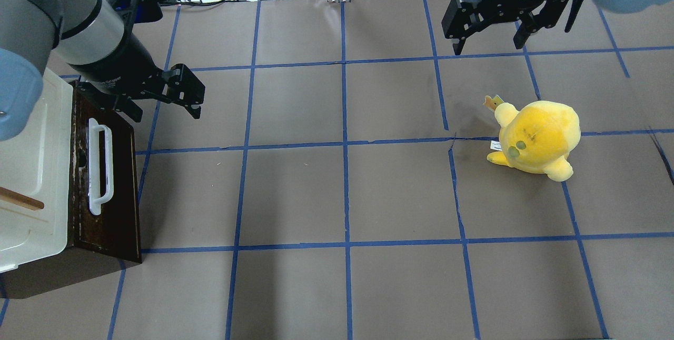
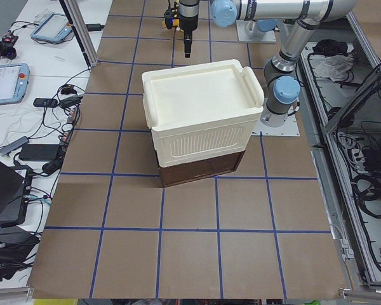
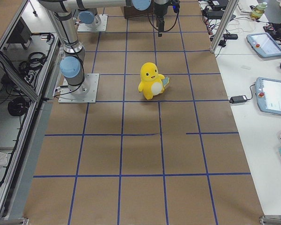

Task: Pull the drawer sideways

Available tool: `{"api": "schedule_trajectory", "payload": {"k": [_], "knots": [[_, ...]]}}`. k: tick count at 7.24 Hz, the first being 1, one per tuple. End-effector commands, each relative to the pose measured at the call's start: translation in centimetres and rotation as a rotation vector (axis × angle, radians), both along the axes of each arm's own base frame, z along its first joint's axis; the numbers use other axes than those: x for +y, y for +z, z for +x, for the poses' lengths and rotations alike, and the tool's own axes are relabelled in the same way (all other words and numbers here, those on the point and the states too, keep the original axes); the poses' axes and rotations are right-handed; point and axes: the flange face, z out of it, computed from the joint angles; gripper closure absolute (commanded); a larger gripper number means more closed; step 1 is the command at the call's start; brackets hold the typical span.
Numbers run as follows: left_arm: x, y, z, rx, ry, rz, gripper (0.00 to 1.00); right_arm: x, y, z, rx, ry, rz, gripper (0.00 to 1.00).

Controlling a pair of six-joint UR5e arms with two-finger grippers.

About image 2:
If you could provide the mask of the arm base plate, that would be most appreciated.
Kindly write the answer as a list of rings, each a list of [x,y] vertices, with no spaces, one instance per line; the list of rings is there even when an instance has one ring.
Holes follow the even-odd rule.
[[[275,137],[299,137],[300,131],[298,128],[296,116],[290,116],[286,122],[279,127],[271,127],[263,124],[260,120],[257,121],[251,132],[252,136],[275,136]]]
[[[276,19],[264,20],[237,20],[237,37],[242,43],[275,44],[276,36],[274,29],[277,26]]]

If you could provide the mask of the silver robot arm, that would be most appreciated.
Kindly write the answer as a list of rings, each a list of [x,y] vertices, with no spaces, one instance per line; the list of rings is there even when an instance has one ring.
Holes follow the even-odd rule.
[[[236,20],[294,19],[295,24],[279,53],[265,65],[264,76],[269,97],[260,117],[263,124],[279,127],[292,114],[300,87],[291,76],[295,64],[322,22],[348,14],[356,1],[212,1],[211,14],[219,27],[228,27]]]

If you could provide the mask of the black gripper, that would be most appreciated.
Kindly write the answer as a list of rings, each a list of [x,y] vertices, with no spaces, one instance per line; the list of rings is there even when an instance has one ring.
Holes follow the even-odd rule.
[[[197,29],[199,18],[199,0],[179,0],[178,17],[184,33],[184,55],[191,57],[192,32]]]

